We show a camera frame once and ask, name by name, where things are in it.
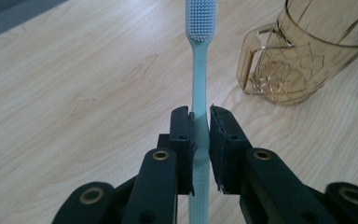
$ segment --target light blue toothbrush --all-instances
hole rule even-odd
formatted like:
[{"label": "light blue toothbrush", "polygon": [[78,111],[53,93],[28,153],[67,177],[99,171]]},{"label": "light blue toothbrush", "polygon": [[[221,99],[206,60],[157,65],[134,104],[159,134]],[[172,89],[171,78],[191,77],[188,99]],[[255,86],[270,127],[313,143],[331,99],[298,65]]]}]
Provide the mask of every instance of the light blue toothbrush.
[{"label": "light blue toothbrush", "polygon": [[215,0],[186,0],[186,35],[193,49],[194,138],[198,146],[193,161],[195,196],[188,198],[189,223],[208,223],[209,128],[206,114],[206,63],[215,27]]}]

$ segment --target toothbrush handle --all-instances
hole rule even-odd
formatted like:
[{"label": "toothbrush handle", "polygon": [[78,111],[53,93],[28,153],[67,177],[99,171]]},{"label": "toothbrush handle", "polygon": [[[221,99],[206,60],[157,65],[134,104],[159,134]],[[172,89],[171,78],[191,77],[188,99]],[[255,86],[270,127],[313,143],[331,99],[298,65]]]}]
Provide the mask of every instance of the toothbrush handle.
[{"label": "toothbrush handle", "polygon": [[209,219],[209,128],[206,112],[206,63],[209,42],[190,41],[193,49],[194,138],[197,150],[193,161],[195,196],[189,196],[189,223],[207,224]]}]

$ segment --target wood grain surface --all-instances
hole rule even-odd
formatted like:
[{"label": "wood grain surface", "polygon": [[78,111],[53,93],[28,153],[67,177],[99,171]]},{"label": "wood grain surface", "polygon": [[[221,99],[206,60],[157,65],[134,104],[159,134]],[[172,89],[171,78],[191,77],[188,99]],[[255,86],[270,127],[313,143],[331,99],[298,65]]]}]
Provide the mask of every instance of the wood grain surface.
[{"label": "wood grain surface", "polygon": [[[233,112],[307,185],[358,185],[358,59],[304,103],[272,105],[235,78],[247,32],[283,0],[219,0],[209,48],[208,105]],[[0,35],[0,223],[51,223],[91,181],[118,186],[191,105],[184,0],[70,0]],[[187,201],[179,197],[179,223]],[[210,223],[244,223],[238,196],[217,191]]]}]

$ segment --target amber plastic pitcher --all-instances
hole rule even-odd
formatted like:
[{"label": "amber plastic pitcher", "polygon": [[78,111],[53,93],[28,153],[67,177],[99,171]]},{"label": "amber plastic pitcher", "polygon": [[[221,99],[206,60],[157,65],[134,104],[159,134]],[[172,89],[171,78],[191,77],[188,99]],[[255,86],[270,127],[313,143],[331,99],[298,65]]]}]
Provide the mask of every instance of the amber plastic pitcher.
[{"label": "amber plastic pitcher", "polygon": [[[259,39],[262,34],[268,34],[265,44]],[[254,62],[257,52],[260,57]],[[244,38],[237,80],[247,94],[294,105],[357,56],[358,0],[286,0],[274,24]]]}]

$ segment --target toothbrush head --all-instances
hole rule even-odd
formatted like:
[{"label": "toothbrush head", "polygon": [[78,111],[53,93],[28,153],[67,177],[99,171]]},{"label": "toothbrush head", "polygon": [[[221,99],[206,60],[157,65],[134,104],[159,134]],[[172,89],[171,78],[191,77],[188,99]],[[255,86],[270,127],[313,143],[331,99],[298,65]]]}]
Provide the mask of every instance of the toothbrush head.
[{"label": "toothbrush head", "polygon": [[215,0],[186,0],[186,35],[196,41],[210,41],[216,20]]}]

